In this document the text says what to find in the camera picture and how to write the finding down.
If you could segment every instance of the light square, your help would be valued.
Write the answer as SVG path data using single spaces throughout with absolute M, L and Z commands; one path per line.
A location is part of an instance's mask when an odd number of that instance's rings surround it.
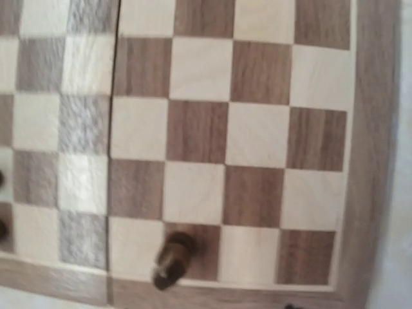
M 164 160 L 167 99 L 114 99 L 111 155 L 113 158 Z
M 24 0 L 20 34 L 51 36 L 66 33 L 70 0 Z
M 225 39 L 178 37 L 173 40 L 173 99 L 228 101 L 233 43 Z
M 17 94 L 14 97 L 13 146 L 56 151 L 59 143 L 58 95 Z
M 161 221 L 110 217 L 110 270 L 113 277 L 148 281 L 162 247 Z
M 219 281 L 274 284 L 278 241 L 277 229 L 223 226 Z
M 59 157 L 59 208 L 106 214 L 107 177 L 107 157 L 61 154 Z
M 0 147 L 0 171 L 4 177 L 3 186 L 0 187 L 0 203 L 13 202 L 13 150 Z
M 18 39 L 0 38 L 0 92 L 12 93 L 17 72 Z
M 119 33 L 135 37 L 172 37 L 176 0 L 123 0 Z
M 295 45 L 290 105 L 350 110 L 355 87 L 352 59 L 350 51 Z
M 163 219 L 219 225 L 223 212 L 223 165 L 167 162 Z
M 112 35 L 68 37 L 64 53 L 63 92 L 109 95 L 114 48 Z
M 234 38 L 243 41 L 294 42 L 295 0 L 237 0 Z
M 15 249 L 18 256 L 40 262 L 59 261 L 57 210 L 14 205 Z
M 344 175 L 287 169 L 281 228 L 336 230 L 344 207 Z
M 230 103 L 226 163 L 286 166 L 288 126 L 287 106 Z

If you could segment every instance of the chess piece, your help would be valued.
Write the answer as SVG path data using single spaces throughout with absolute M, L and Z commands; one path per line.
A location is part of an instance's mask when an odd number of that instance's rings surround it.
M 285 309 L 302 309 L 301 307 L 295 307 L 294 305 L 292 305 L 292 304 L 287 304 L 286 306 L 285 306 Z
M 195 240 L 183 232 L 172 233 L 163 245 L 153 273 L 153 284 L 159 290 L 173 286 L 188 270 L 196 253 Z
M 0 171 L 0 190 L 2 186 L 5 184 L 5 177 L 3 173 Z M 8 228 L 6 224 L 0 220 L 0 241 L 4 240 L 8 235 Z
M 3 175 L 3 173 L 0 171 L 0 189 L 2 188 L 2 186 L 5 183 L 5 176 Z
M 7 238 L 8 228 L 6 224 L 0 220 L 0 242 Z

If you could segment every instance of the dark square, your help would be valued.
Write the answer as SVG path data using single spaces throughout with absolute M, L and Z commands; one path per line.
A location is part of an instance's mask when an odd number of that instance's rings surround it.
M 177 0 L 174 34 L 233 37 L 235 0 Z
M 58 154 L 14 151 L 14 200 L 56 207 L 58 166 Z
M 191 225 L 166 223 L 166 235 L 185 232 L 196 241 L 197 252 L 192 258 L 186 278 L 215 281 L 218 278 L 220 227 L 214 225 Z
M 160 220 L 163 179 L 163 162 L 112 160 L 109 183 L 110 215 Z
M 168 97 L 171 54 L 171 39 L 119 38 L 115 95 Z
M 14 253 L 13 210 L 12 205 L 0 203 L 0 221 L 7 228 L 7 235 L 0 241 L 0 251 Z
M 170 102 L 167 159 L 224 163 L 228 108 L 219 102 Z
M 350 49 L 351 0 L 296 0 L 295 43 Z
M 106 269 L 106 217 L 60 211 L 60 259 Z
M 12 145 L 13 101 L 12 95 L 0 95 L 0 146 Z
M 118 0 L 71 0 L 69 33 L 114 33 Z
M 64 38 L 22 39 L 19 48 L 17 89 L 60 90 L 64 45 Z
M 109 113 L 109 97 L 61 97 L 59 150 L 106 155 Z
M 223 222 L 248 227 L 279 227 L 282 169 L 226 168 Z
M 327 285 L 335 232 L 282 230 L 277 283 Z
M 232 101 L 288 105 L 291 61 L 289 45 L 235 42 Z
M 346 112 L 292 108 L 287 167 L 341 171 L 345 136 Z
M 18 35 L 23 0 L 0 1 L 0 35 Z

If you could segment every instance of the wood grain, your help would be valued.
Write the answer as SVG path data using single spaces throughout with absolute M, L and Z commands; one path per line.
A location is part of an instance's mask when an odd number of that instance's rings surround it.
M 60 211 L 60 259 L 106 269 L 106 218 L 97 214 Z
M 185 232 L 196 240 L 197 253 L 193 256 L 185 278 L 215 281 L 218 278 L 220 227 L 166 223 L 165 232 Z
M 277 282 L 327 285 L 334 232 L 282 230 Z
M 219 225 L 222 218 L 225 167 L 222 164 L 167 162 L 163 220 Z
M 67 30 L 100 33 L 116 30 L 119 0 L 71 0 Z
M 292 47 L 235 42 L 232 101 L 289 104 Z
M 351 0 L 296 0 L 295 43 L 350 49 Z
M 58 155 L 14 151 L 14 199 L 17 203 L 57 206 Z
M 0 285 L 70 301 L 105 306 L 107 277 L 0 259 Z
M 273 292 L 177 286 L 159 292 L 151 283 L 112 279 L 116 308 L 139 309 L 283 309 L 287 304 L 304 309 L 341 309 L 332 293 Z
M 168 97 L 171 54 L 171 39 L 119 38 L 115 94 Z
M 391 198 L 399 8 L 398 0 L 358 3 L 351 162 L 337 285 L 347 309 L 366 305 Z
M 224 163 L 228 109 L 220 102 L 170 102 L 167 159 Z
M 223 222 L 249 227 L 279 227 L 282 169 L 226 168 Z
M 233 37 L 235 0 L 177 0 L 175 35 Z
M 108 152 L 109 97 L 62 96 L 59 151 L 105 155 Z
M 19 33 L 23 0 L 2 0 L 0 2 L 0 35 Z
M 162 217 L 163 181 L 163 162 L 112 160 L 110 215 L 159 220 Z
M 64 38 L 20 40 L 17 89 L 58 91 L 61 87 Z
M 287 167 L 341 171 L 346 112 L 291 108 Z
M 0 95 L 0 146 L 12 145 L 13 107 L 12 95 Z

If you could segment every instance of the folding chessboard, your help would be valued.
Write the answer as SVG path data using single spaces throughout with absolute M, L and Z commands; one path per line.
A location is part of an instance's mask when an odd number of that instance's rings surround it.
M 125 308 L 181 230 L 181 286 L 332 291 L 355 5 L 3 0 L 0 283 Z

